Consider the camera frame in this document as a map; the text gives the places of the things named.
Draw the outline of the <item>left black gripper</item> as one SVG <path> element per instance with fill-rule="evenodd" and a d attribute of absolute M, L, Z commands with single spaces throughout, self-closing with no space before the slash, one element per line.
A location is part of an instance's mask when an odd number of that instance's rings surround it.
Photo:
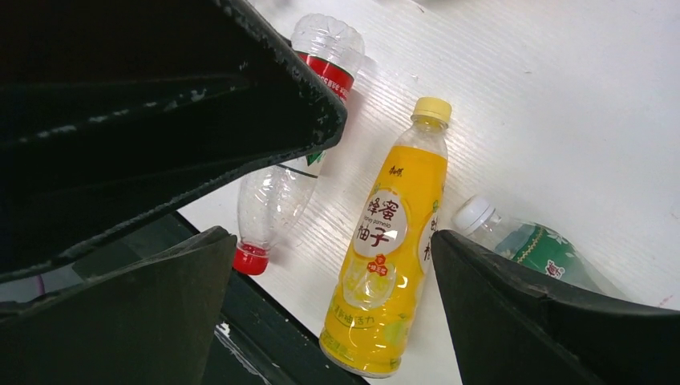
<path fill-rule="evenodd" d="M 346 119 L 246 1 L 4 1 L 1 279 L 333 147 Z"/>

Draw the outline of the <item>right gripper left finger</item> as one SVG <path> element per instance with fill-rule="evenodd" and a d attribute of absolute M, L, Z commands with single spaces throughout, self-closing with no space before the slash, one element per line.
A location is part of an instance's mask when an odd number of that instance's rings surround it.
<path fill-rule="evenodd" d="M 2 383 L 200 383 L 236 240 L 215 226 L 80 285 L 4 302 Z"/>

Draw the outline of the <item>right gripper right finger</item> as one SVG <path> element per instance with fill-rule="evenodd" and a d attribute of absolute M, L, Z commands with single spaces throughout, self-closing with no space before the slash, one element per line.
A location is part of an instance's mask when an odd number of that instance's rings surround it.
<path fill-rule="evenodd" d="M 572 286 L 451 230 L 431 243 L 463 383 L 678 383 L 676 310 Z"/>

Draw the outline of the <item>green tea bottle white cap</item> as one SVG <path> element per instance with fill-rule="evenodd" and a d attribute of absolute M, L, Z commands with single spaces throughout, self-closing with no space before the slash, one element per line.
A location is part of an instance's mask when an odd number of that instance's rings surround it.
<path fill-rule="evenodd" d="M 504 213 L 482 196 L 465 201 L 452 224 L 478 245 L 531 270 L 595 293 L 629 299 L 561 234 Z"/>

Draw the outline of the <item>yellow honey pomelo drink bottle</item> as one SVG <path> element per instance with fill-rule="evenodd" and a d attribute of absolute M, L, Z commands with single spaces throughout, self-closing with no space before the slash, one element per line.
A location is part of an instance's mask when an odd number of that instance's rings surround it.
<path fill-rule="evenodd" d="M 447 179 L 451 105 L 417 100 L 362 208 L 319 336 L 322 352 L 367 378 L 393 375 L 431 268 Z"/>

